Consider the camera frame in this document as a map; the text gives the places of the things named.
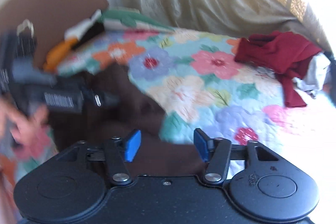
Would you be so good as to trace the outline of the person's left hand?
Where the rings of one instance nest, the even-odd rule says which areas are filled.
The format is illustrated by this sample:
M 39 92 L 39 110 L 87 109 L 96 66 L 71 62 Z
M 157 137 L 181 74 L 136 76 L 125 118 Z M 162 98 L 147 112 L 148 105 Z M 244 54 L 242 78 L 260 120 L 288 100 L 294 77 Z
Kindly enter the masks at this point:
M 1 154 L 15 154 L 19 159 L 37 159 L 51 144 L 47 135 L 49 111 L 41 105 L 30 116 L 19 111 L 7 98 L 1 97 Z

